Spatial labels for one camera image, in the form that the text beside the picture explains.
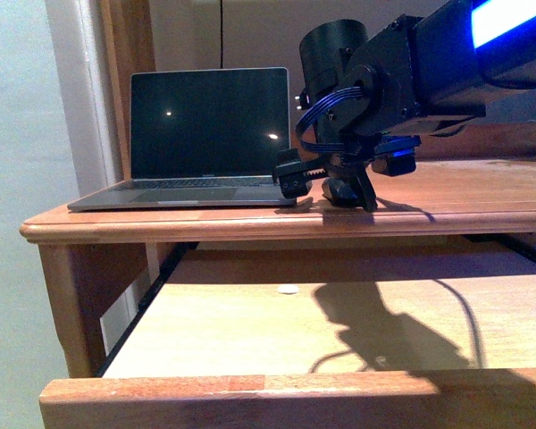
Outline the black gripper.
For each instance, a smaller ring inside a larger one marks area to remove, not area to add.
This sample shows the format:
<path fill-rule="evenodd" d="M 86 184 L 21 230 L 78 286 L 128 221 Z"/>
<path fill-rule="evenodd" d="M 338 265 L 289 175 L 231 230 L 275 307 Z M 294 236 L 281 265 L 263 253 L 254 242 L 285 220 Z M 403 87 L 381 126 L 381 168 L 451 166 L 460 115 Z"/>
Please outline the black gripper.
<path fill-rule="evenodd" d="M 317 157 L 303 161 L 296 148 L 282 150 L 277 155 L 272 179 L 280 185 L 283 197 L 300 198 L 309 193 L 311 180 L 326 176 L 351 178 L 350 187 L 358 205 L 365 211 L 376 211 L 376 194 L 365 168 L 372 166 L 374 149 L 385 138 L 389 136 L 357 137 L 340 143 L 304 142 L 302 148 L 312 149 Z"/>

